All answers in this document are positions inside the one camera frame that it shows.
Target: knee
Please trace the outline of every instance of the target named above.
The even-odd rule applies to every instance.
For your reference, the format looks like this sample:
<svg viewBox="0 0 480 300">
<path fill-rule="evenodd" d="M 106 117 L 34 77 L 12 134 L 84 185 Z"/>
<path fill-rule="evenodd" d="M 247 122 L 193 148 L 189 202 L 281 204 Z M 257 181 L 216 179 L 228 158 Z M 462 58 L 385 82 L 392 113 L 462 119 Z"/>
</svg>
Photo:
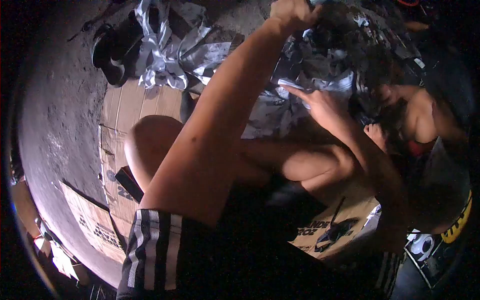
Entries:
<svg viewBox="0 0 480 300">
<path fill-rule="evenodd" d="M 171 117 L 152 115 L 141 118 L 125 138 L 127 160 L 165 156 L 181 129 L 182 124 Z"/>
<path fill-rule="evenodd" d="M 337 145 L 332 146 L 332 153 L 336 158 L 336 173 L 344 179 L 353 178 L 359 171 L 359 163 L 353 154 Z"/>
<path fill-rule="evenodd" d="M 182 124 L 167 116 L 146 116 L 141 118 L 127 133 L 125 147 L 139 145 L 171 145 L 182 129 Z"/>
</svg>

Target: finger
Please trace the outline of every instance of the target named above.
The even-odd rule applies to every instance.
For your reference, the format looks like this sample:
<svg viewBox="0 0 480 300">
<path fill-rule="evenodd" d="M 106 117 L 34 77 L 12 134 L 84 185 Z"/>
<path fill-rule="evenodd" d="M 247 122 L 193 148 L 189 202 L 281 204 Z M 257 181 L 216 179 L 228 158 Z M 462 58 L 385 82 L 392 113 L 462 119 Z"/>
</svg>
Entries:
<svg viewBox="0 0 480 300">
<path fill-rule="evenodd" d="M 286 85 L 286 84 L 280 84 L 281 87 L 283 87 L 284 89 L 286 89 L 289 93 L 292 93 L 294 94 L 295 96 L 307 101 L 307 94 L 304 93 L 302 90 L 300 89 L 297 89 L 296 87 L 293 87 L 293 86 L 290 86 L 290 85 Z"/>
</svg>

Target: crumpled clothing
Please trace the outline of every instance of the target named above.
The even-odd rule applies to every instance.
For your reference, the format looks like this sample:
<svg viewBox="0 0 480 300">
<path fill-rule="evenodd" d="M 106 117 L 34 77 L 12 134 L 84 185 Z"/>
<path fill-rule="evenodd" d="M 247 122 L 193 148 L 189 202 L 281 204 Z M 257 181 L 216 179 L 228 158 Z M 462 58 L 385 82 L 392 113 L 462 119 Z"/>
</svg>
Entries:
<svg viewBox="0 0 480 300">
<path fill-rule="evenodd" d="M 366 80 L 366 72 L 377 64 L 371 57 L 385 55 L 388 58 L 388 54 L 394 52 L 398 58 L 405 59 L 419 57 L 420 54 L 406 30 L 398 25 L 401 22 L 392 13 L 394 8 L 388 4 L 380 3 L 370 7 L 382 14 L 378 15 L 373 10 L 361 7 L 358 1 L 337 2 L 343 2 L 355 9 L 344 14 L 343 19 L 339 19 L 335 14 L 324 16 L 324 19 L 330 18 L 328 22 L 338 27 L 349 28 L 349 31 L 344 35 L 335 35 L 322 28 L 323 25 L 320 24 L 317 28 L 303 32 L 301 38 L 289 37 L 270 82 L 273 85 L 291 85 L 307 92 L 330 91 L 345 110 L 348 110 L 348 102 L 355 95 L 367 115 L 375 117 L 379 112 L 379 105 L 371 97 L 375 84 Z M 272 135 L 275 133 L 272 128 L 288 129 L 298 119 L 308 114 L 307 110 L 298 106 L 295 106 L 297 108 L 295 111 L 278 107 L 279 105 L 267 106 L 265 101 L 283 103 L 287 107 L 292 103 L 295 105 L 302 103 L 305 108 L 310 109 L 307 103 L 290 95 L 284 89 L 277 87 L 265 92 L 269 92 L 271 96 L 259 98 L 245 135 Z M 267 127 L 263 132 L 258 129 L 260 120 L 265 120 L 262 124 Z"/>
<path fill-rule="evenodd" d="M 159 10 L 157 33 L 149 23 L 150 7 Z M 193 27 L 182 40 L 172 34 L 170 29 L 170 8 Z M 205 69 L 216 67 L 225 59 L 230 43 L 206 44 L 193 49 L 211 31 L 206 26 L 204 13 L 205 7 L 190 2 L 140 2 L 135 8 L 135 16 L 144 31 L 136 62 L 136 70 L 141 74 L 139 84 L 143 83 L 145 88 L 168 84 L 172 88 L 183 90 L 188 85 L 186 72 L 202 80 Z M 149 57 L 153 57 L 151 63 L 147 63 Z"/>
<path fill-rule="evenodd" d="M 285 100 L 263 92 L 255 102 L 242 139 L 266 136 L 285 137 L 298 120 L 308 115 L 307 109 L 296 99 Z"/>
</svg>

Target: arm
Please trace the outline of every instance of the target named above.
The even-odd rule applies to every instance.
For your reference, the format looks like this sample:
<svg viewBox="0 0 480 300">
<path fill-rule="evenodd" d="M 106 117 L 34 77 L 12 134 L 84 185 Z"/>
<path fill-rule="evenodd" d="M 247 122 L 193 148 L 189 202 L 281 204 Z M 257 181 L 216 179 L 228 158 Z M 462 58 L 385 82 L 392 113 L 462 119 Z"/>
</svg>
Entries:
<svg viewBox="0 0 480 300">
<path fill-rule="evenodd" d="M 233 182 L 231 165 L 252 107 L 287 37 L 316 21 L 305 0 L 280 0 L 218 68 L 140 203 L 214 227 Z"/>
<path fill-rule="evenodd" d="M 328 92 L 306 94 L 291 86 L 283 87 L 310 104 L 312 117 L 350 148 L 382 205 L 382 216 L 375 233 L 376 240 L 379 241 L 377 250 L 402 253 L 407 233 L 407 197 L 390 158 L 346 111 L 338 107 Z"/>
</svg>

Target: cardboard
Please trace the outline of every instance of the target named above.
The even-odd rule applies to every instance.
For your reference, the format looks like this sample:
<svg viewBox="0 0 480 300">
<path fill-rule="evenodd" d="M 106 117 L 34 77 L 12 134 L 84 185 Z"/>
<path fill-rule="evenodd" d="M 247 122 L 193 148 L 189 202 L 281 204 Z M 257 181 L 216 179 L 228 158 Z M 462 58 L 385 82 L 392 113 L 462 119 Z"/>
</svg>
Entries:
<svg viewBox="0 0 480 300">
<path fill-rule="evenodd" d="M 23 223 L 26 232 L 33 238 L 40 235 L 40 230 L 35 224 L 35 218 L 39 217 L 35 204 L 30 195 L 26 181 L 21 181 L 11 187 L 12 200 L 15 210 Z"/>
<path fill-rule="evenodd" d="M 125 239 L 138 209 L 138 203 L 115 178 L 120 168 L 128 165 L 125 137 L 145 116 L 163 115 L 180 121 L 180 104 L 181 91 L 169 86 L 145 90 L 137 80 L 129 80 L 121 88 L 107 88 L 98 128 L 102 184 L 112 219 Z"/>
<path fill-rule="evenodd" d="M 335 210 L 343 198 L 343 203 L 335 217 L 335 223 L 338 224 L 352 218 L 358 218 L 358 221 L 336 242 L 321 242 L 319 237 L 329 230 Z M 309 226 L 299 228 L 298 236 L 291 244 L 318 259 L 338 253 L 360 232 L 368 215 L 378 204 L 367 189 L 353 183 L 338 196 L 331 207 L 315 217 Z"/>
<path fill-rule="evenodd" d="M 34 244 L 37 246 L 37 248 L 45 254 L 46 257 L 50 256 L 50 253 L 52 252 L 52 248 L 50 246 L 50 242 L 46 240 L 43 236 L 38 236 L 37 238 L 34 239 Z"/>
<path fill-rule="evenodd" d="M 58 271 L 68 278 L 75 278 L 77 281 L 86 286 L 90 283 L 88 272 L 83 264 L 73 263 L 70 257 L 63 251 L 59 244 L 54 241 L 49 243 L 52 249 L 52 261 L 57 267 Z"/>
<path fill-rule="evenodd" d="M 108 211 L 80 196 L 63 182 L 60 182 L 60 186 L 75 220 L 89 243 L 98 251 L 122 264 L 125 260 L 125 252 L 115 234 Z"/>
</svg>

